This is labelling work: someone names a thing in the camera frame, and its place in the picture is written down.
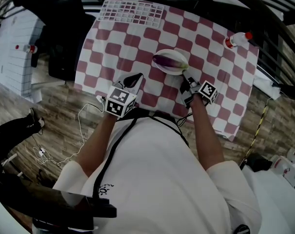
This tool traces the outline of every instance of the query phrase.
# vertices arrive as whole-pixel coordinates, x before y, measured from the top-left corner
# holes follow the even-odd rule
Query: white plate
[[[187,59],[185,58],[184,55],[182,55],[180,52],[172,50],[172,49],[162,49],[159,50],[155,55],[162,55],[162,56],[166,56],[169,57],[171,59],[177,60],[177,61],[182,61],[186,64],[188,64]],[[160,69],[161,71],[169,74],[169,75],[173,75],[173,76],[179,76],[182,75],[182,71],[184,69],[181,68],[171,68],[171,67],[166,67],[166,66],[162,66],[162,65],[158,65],[157,63],[153,62],[155,64],[155,66]]]

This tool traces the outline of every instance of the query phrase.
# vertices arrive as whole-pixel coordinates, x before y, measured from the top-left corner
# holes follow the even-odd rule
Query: white bottle
[[[291,165],[283,156],[278,157],[272,164],[271,169],[275,174],[284,175],[290,170]]]
[[[26,44],[24,45],[23,47],[23,51],[24,52],[27,52],[27,53],[31,53],[31,54],[34,54],[38,51],[38,47],[35,46],[35,45],[29,45],[29,44]]]
[[[289,149],[287,155],[286,155],[287,159],[289,159],[292,163],[295,164],[295,149],[291,148]]]
[[[227,37],[223,41],[223,45],[226,48],[233,49],[237,46],[242,46],[248,42],[248,40],[253,38],[253,34],[250,32],[244,33],[244,32],[238,32],[230,37]]]

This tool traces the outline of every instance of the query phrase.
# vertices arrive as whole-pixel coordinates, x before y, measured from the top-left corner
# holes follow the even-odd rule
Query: person
[[[0,162],[7,154],[23,140],[39,133],[44,126],[44,119],[37,118],[35,111],[30,108],[25,118],[14,119],[0,126]]]
[[[200,96],[194,95],[191,108],[198,160],[172,121],[139,118],[94,192],[112,146],[132,122],[132,111],[118,122],[106,114],[54,189],[110,200],[117,217],[99,221],[96,233],[229,234],[242,224],[258,233],[261,213],[253,191],[239,166],[224,160]]]

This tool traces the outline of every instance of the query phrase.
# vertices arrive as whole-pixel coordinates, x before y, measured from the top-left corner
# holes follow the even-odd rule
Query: short sleeve
[[[77,162],[70,161],[62,169],[53,189],[80,194],[87,180],[88,176],[82,167]]]
[[[260,208],[239,166],[225,161],[210,167],[207,173],[228,204],[232,229],[245,224],[257,234],[262,222]]]

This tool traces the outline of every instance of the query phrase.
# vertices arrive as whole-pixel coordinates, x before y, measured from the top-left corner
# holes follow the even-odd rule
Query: white shirt
[[[116,123],[108,150],[130,123]],[[90,177],[69,162],[54,189],[92,196],[108,153]],[[99,196],[110,199],[117,218],[95,218],[94,233],[230,234],[246,224],[257,234],[261,225],[256,197],[236,163],[205,171],[177,133],[150,118],[138,119],[118,145]]]

